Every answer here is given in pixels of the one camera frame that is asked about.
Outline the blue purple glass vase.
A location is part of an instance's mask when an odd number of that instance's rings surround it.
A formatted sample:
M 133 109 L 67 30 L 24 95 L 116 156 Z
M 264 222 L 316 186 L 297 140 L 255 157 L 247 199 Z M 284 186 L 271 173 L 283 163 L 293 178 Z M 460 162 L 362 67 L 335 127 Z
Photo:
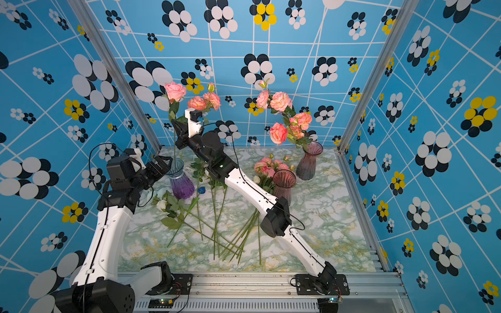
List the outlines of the blue purple glass vase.
M 184 162 L 179 158 L 175 158 L 172 161 L 171 169 L 167 173 L 172 193 L 179 200 L 186 200 L 194 194 L 194 185 L 184 172 L 184 169 Z

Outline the rear pink grey glass vase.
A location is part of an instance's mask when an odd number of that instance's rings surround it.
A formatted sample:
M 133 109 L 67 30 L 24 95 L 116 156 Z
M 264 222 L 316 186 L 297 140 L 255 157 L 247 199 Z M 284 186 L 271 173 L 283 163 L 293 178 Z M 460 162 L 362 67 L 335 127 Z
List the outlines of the rear pink grey glass vase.
M 317 157 L 323 153 L 323 150 L 324 148 L 319 142 L 311 142 L 303 147 L 304 156 L 296 168 L 296 175 L 300 179 L 307 181 L 315 176 Z

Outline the left controller circuit board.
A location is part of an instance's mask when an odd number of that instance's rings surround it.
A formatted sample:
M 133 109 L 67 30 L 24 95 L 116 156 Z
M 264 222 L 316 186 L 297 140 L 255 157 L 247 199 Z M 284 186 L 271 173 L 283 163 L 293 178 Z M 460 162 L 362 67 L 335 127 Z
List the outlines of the left controller circuit board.
M 173 299 L 154 299 L 151 298 L 148 304 L 148 309 L 153 310 L 170 310 L 173 308 L 175 301 Z

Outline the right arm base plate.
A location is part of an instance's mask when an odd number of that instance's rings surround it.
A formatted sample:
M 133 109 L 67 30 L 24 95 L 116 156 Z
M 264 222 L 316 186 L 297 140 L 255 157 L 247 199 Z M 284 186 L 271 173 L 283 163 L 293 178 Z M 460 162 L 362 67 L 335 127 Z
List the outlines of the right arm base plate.
M 309 274 L 297 274 L 290 279 L 299 296 L 349 296 L 350 288 L 345 275 L 336 275 L 327 280 Z

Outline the aluminium front rail frame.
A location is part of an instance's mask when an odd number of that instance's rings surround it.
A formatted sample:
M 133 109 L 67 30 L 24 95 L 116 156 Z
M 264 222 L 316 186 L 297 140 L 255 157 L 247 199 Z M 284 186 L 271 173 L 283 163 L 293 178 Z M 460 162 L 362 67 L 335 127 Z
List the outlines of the aluminium front rail frame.
M 396 273 L 346 273 L 349 296 L 299 296 L 293 273 L 193 272 L 190 294 L 136 300 L 132 312 L 319 312 L 317 299 L 333 299 L 339 312 L 413 312 Z M 173 299 L 170 310 L 148 309 L 150 299 Z

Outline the controller circuit board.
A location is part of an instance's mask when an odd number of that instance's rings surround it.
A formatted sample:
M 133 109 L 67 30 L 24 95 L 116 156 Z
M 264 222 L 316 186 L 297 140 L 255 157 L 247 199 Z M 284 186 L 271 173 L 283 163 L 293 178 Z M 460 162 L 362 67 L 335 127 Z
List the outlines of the controller circuit board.
M 175 301 L 173 299 L 154 299 L 151 298 L 148 304 L 148 309 L 153 310 L 170 310 L 173 308 Z
M 329 299 L 317 299 L 319 313 L 339 313 L 340 304 Z

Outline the right controller circuit board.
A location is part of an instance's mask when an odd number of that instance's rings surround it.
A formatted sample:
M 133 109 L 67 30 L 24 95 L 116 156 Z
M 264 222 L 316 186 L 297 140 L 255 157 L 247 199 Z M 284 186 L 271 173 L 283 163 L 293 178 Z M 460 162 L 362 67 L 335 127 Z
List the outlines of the right controller circuit board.
M 319 313 L 339 313 L 340 304 L 329 299 L 317 299 Z

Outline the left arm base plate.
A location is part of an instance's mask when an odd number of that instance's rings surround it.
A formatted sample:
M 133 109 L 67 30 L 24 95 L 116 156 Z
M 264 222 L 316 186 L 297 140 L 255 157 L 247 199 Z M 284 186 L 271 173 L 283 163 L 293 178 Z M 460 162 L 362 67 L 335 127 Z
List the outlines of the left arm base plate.
M 146 292 L 149 296 L 171 295 L 184 296 L 189 295 L 193 283 L 193 274 L 174 273 L 166 282 L 161 282 Z

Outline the pink grey glass vase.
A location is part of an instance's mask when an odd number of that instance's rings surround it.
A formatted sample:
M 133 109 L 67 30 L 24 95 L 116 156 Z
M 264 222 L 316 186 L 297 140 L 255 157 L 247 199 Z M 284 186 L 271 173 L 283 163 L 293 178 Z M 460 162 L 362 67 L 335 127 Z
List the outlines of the pink grey glass vase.
M 292 203 L 292 188 L 296 186 L 297 179 L 291 170 L 278 170 L 273 176 L 273 195 L 277 198 L 284 198 L 288 204 Z
M 323 153 L 323 150 L 324 148 L 319 142 L 311 142 L 303 147 L 304 156 L 296 168 L 296 175 L 300 179 L 307 181 L 315 176 L 317 157 Z

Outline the single pink rose stem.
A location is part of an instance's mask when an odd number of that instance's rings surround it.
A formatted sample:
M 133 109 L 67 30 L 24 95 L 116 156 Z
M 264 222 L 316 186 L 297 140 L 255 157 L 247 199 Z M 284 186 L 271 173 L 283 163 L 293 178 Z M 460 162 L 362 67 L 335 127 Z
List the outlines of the single pink rose stem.
M 276 123 L 270 129 L 270 139 L 276 145 L 282 145 L 285 142 L 300 146 L 300 140 L 304 133 L 298 125 L 284 125 Z

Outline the left corner aluminium post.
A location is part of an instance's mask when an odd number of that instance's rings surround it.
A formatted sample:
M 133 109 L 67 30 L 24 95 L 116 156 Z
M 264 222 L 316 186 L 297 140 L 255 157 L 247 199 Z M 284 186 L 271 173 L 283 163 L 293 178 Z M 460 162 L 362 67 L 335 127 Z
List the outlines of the left corner aluminium post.
M 161 150 L 159 139 L 150 126 L 150 123 L 146 121 L 144 111 L 134 96 L 124 75 L 121 73 L 120 67 L 110 49 L 110 45 L 105 41 L 104 35 L 100 32 L 95 20 L 91 16 L 91 10 L 86 5 L 85 1 L 68 1 L 68 3 L 78 20 L 82 23 L 85 31 L 89 34 L 93 47 L 96 49 L 99 57 L 107 67 L 113 80 L 116 82 L 118 91 L 122 94 L 126 105 L 129 107 L 131 113 L 143 130 L 144 135 L 150 142 L 152 150 L 154 150 L 156 155 L 159 154 Z

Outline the front pink grey glass vase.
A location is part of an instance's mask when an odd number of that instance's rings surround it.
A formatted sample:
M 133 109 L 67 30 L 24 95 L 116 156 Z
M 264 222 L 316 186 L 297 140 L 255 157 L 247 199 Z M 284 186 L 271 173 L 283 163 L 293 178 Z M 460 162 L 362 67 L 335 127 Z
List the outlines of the front pink grey glass vase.
M 291 170 L 278 170 L 273 176 L 273 195 L 277 198 L 284 198 L 288 204 L 292 203 L 292 188 L 296 186 L 297 179 Z

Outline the pink peony flower stem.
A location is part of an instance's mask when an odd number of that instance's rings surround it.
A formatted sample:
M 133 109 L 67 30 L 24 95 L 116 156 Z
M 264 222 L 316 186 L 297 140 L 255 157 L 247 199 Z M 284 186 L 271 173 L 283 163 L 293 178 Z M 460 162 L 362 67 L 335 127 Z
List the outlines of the pink peony flower stem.
M 271 110 L 272 114 L 275 115 L 282 115 L 284 124 L 288 127 L 290 119 L 296 114 L 292 98 L 283 91 L 271 92 L 268 83 L 264 80 L 258 80 L 256 84 L 261 88 L 256 100 L 257 107 L 263 110 Z

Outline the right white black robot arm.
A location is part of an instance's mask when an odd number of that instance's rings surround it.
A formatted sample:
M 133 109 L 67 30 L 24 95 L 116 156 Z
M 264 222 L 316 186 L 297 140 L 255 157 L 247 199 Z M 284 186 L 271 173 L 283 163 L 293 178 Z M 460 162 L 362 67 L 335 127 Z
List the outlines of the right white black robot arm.
M 240 193 L 259 212 L 260 227 L 269 237 L 280 244 L 303 264 L 313 283 L 313 288 L 321 295 L 341 293 L 336 282 L 337 271 L 301 236 L 304 226 L 293 225 L 288 200 L 276 197 L 259 187 L 240 168 L 239 164 L 224 152 L 224 145 L 214 132 L 203 132 L 200 122 L 190 117 L 186 122 L 172 121 L 177 134 L 176 147 L 189 147 L 206 164 L 210 177 L 224 183 Z

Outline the pile of artificial flowers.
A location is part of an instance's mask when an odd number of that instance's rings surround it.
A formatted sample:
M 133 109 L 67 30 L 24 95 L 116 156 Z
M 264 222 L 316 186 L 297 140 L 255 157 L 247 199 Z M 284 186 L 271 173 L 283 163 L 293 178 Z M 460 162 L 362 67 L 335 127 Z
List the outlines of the pile of artificial flowers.
M 199 223 L 199 230 L 196 230 L 201 237 L 202 241 L 204 235 L 202 234 L 203 225 L 205 220 L 202 218 L 200 213 L 200 203 L 201 203 L 201 195 L 205 194 L 206 188 L 202 183 L 206 182 L 207 186 L 210 187 L 211 193 L 211 201 L 213 208 L 213 217 L 214 217 L 214 227 L 210 228 L 209 224 L 204 224 L 212 230 L 212 235 L 210 237 L 210 241 L 213 242 L 213 256 L 217 252 L 218 258 L 222 260 L 226 260 L 228 258 L 229 262 L 233 259 L 238 259 L 237 263 L 240 263 L 240 259 L 242 254 L 244 253 L 245 245 L 247 244 L 248 238 L 253 231 L 254 227 L 259 222 L 260 213 L 257 209 L 253 210 L 253 214 L 245 221 L 242 228 L 239 232 L 237 232 L 232 241 L 227 241 L 225 237 L 222 235 L 222 227 L 223 222 L 227 221 L 223 220 L 223 217 L 227 217 L 228 210 L 225 210 L 225 207 L 229 205 L 229 197 L 228 195 L 228 187 L 214 178 L 210 178 L 210 175 L 207 171 L 207 166 L 204 165 L 201 159 L 195 158 L 194 161 L 190 164 L 190 169 L 193 170 L 193 178 L 197 180 L 197 189 L 196 197 L 191 200 L 191 203 L 188 205 L 185 203 L 186 201 L 183 198 L 176 198 L 174 195 L 174 183 L 179 181 L 180 179 L 171 180 L 172 192 L 165 192 L 161 197 L 154 196 L 153 204 L 157 206 L 162 212 L 167 214 L 167 217 L 162 219 L 161 222 L 168 227 L 169 229 L 179 230 L 181 225 L 185 222 L 185 218 L 189 216 L 188 211 L 193 210 L 193 203 L 195 200 L 198 200 L 194 207 L 196 208 L 197 215 L 193 215 L 196 217 Z M 275 184 L 275 178 L 278 178 L 278 174 L 289 174 L 290 167 L 287 163 L 278 160 L 271 159 L 270 157 L 264 157 L 261 161 L 257 162 L 254 165 L 254 171 L 256 175 L 254 176 L 254 182 L 258 184 L 259 187 L 263 188 L 266 192 L 275 192 L 278 187 Z M 217 200 L 217 196 L 222 195 L 223 198 L 219 203 Z

